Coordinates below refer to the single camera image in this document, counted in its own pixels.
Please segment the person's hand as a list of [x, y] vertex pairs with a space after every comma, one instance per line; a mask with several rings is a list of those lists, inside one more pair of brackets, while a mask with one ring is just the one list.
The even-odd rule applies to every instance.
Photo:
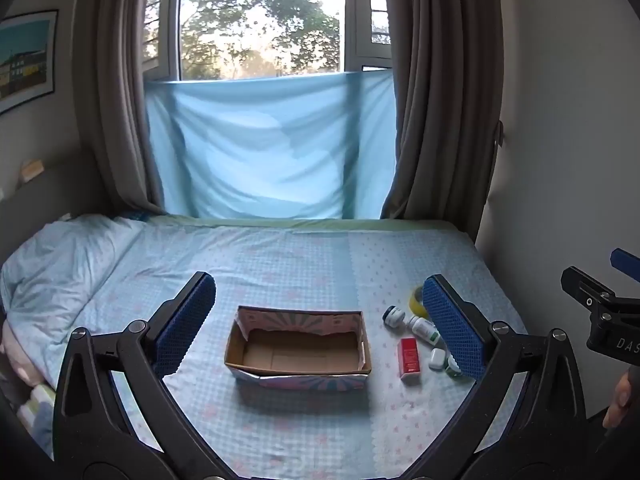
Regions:
[[616, 428], [629, 412], [630, 399], [634, 393], [634, 387], [629, 380], [629, 372], [630, 370], [627, 370], [623, 374], [614, 389], [612, 401], [602, 422], [604, 429]]

